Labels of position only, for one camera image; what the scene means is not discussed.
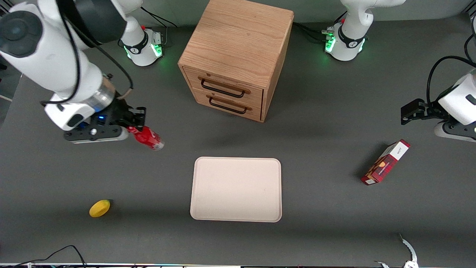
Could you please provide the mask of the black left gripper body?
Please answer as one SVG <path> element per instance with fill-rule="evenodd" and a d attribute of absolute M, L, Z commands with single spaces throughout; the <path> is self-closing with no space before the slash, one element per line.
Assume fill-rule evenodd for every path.
<path fill-rule="evenodd" d="M 424 120 L 430 119 L 449 120 L 450 115 L 444 108 L 442 108 L 439 102 L 435 100 L 433 102 L 425 103 Z"/>

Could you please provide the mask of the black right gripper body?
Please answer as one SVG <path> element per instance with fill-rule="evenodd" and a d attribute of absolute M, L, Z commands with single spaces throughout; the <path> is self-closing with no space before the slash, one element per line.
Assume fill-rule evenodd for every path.
<path fill-rule="evenodd" d="M 114 99 L 112 103 L 104 110 L 94 113 L 91 117 L 92 126 L 112 125 L 113 120 L 120 118 L 128 119 L 129 105 L 124 99 Z"/>

